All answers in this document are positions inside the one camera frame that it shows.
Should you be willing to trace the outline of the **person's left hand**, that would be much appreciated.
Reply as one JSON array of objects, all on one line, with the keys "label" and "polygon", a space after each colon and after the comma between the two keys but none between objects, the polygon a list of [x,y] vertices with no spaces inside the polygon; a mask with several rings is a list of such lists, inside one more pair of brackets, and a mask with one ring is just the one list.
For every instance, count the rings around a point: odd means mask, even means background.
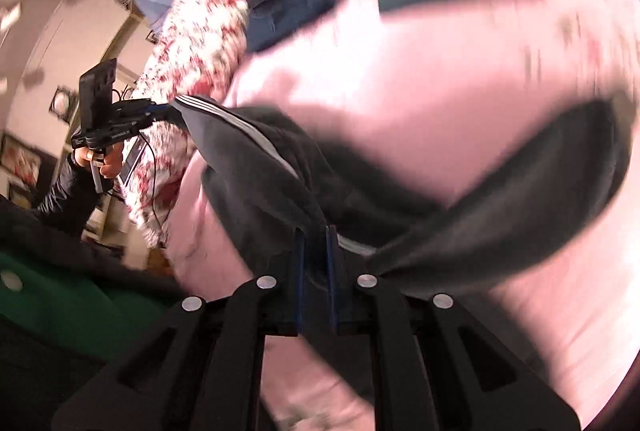
[{"label": "person's left hand", "polygon": [[97,154],[87,147],[77,148],[73,152],[75,162],[87,171],[97,166],[100,174],[111,180],[122,171],[122,143],[117,143],[105,151],[105,154]]}]

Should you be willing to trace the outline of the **dark jacket left forearm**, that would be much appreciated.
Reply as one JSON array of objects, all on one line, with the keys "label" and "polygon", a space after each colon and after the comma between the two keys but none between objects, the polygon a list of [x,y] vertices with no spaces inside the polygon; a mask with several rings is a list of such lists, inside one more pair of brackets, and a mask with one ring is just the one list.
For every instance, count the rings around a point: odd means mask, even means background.
[{"label": "dark jacket left forearm", "polygon": [[69,154],[47,195],[32,213],[50,229],[80,239],[102,196],[96,191],[91,172]]}]

